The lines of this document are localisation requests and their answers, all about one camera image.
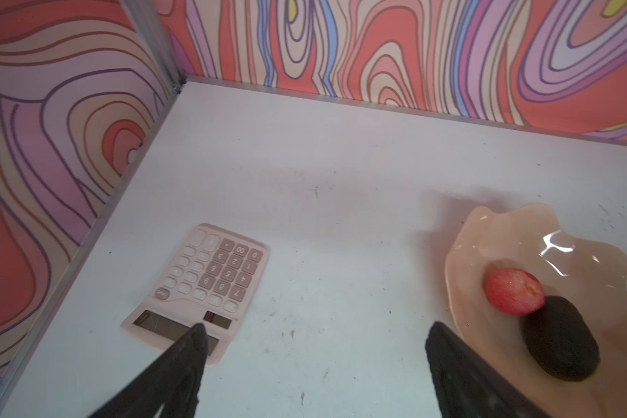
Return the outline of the red fake apple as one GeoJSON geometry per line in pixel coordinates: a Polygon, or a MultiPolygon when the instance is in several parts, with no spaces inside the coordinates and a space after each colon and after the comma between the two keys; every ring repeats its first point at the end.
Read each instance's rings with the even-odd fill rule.
{"type": "Polygon", "coordinates": [[[483,290],[491,306],[506,315],[529,315],[545,303],[542,283],[522,269],[499,268],[490,271],[484,278],[483,290]]]}

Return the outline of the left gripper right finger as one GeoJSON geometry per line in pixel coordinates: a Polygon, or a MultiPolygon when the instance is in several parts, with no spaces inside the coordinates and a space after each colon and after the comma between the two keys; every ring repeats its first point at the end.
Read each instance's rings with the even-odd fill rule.
{"type": "Polygon", "coordinates": [[[444,323],[434,322],[425,351],[443,417],[549,417],[444,323]]]}

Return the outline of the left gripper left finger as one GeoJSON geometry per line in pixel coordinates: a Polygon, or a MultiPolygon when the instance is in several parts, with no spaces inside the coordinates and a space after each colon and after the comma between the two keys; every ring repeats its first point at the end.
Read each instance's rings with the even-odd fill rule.
{"type": "Polygon", "coordinates": [[[92,416],[195,416],[208,351],[207,330],[198,323],[92,416]]]}

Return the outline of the pink faceted fruit bowl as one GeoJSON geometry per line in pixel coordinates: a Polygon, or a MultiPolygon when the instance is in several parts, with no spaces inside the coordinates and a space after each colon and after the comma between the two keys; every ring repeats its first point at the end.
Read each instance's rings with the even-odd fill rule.
{"type": "Polygon", "coordinates": [[[562,230],[544,204],[477,207],[446,257],[449,310],[467,343],[552,417],[627,417],[627,256],[562,230]],[[533,275],[543,308],[494,308],[484,284],[506,268],[533,275]]]}

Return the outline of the dark avocado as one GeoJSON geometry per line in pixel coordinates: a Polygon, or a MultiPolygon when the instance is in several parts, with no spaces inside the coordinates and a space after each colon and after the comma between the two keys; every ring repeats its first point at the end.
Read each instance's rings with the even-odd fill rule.
{"type": "Polygon", "coordinates": [[[547,296],[542,308],[524,317],[527,350],[547,374],[561,381],[584,381],[600,365],[600,349],[583,316],[562,296],[547,296]]]}

